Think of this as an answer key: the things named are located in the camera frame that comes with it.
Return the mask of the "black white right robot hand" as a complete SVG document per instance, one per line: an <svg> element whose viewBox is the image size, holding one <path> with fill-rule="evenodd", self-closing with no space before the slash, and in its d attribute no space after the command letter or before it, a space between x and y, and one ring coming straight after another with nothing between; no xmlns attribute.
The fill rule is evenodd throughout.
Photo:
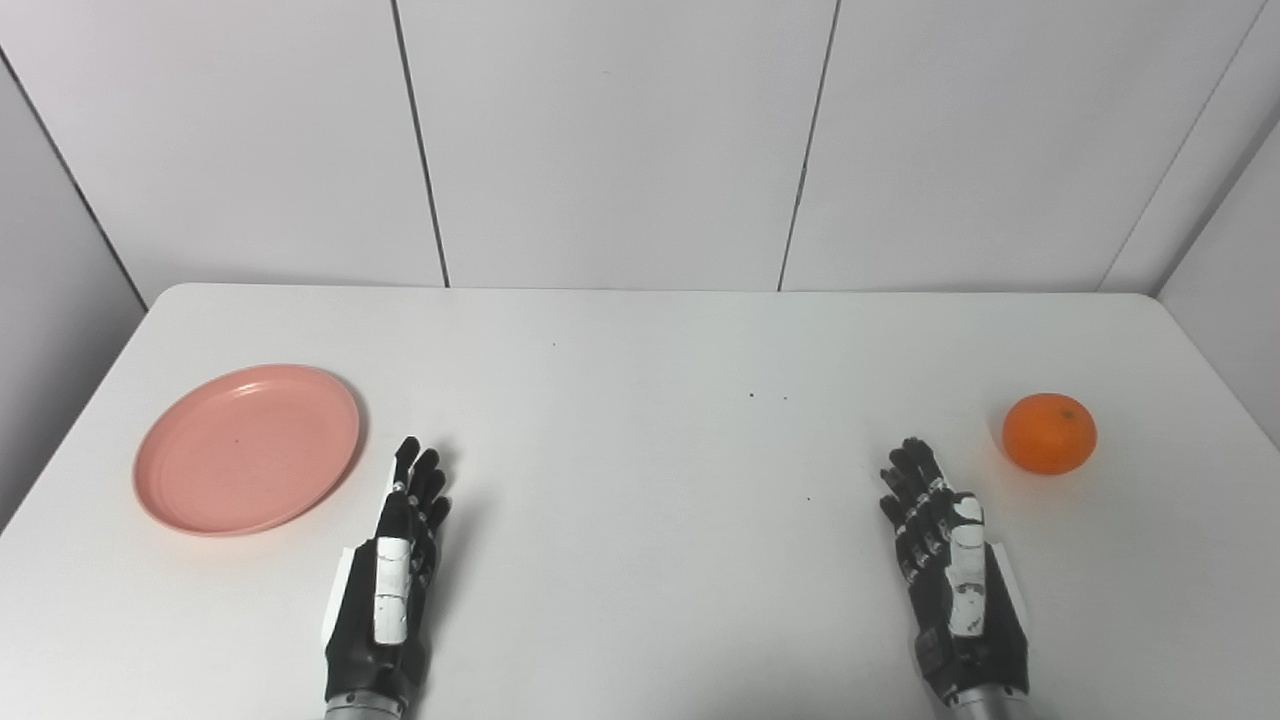
<svg viewBox="0 0 1280 720"><path fill-rule="evenodd" d="M1029 719L1029 644L980 501L951 487L916 437L890 452L879 477L924 683L955 719Z"/></svg>

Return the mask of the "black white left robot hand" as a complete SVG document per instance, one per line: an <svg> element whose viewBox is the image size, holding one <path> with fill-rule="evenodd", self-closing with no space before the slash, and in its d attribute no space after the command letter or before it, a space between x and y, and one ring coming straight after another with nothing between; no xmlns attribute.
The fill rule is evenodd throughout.
<svg viewBox="0 0 1280 720"><path fill-rule="evenodd" d="M419 697L436 534L452 510L444 487L439 452L404 438L375 532L351 553L335 605L324 648L326 719L402 719Z"/></svg>

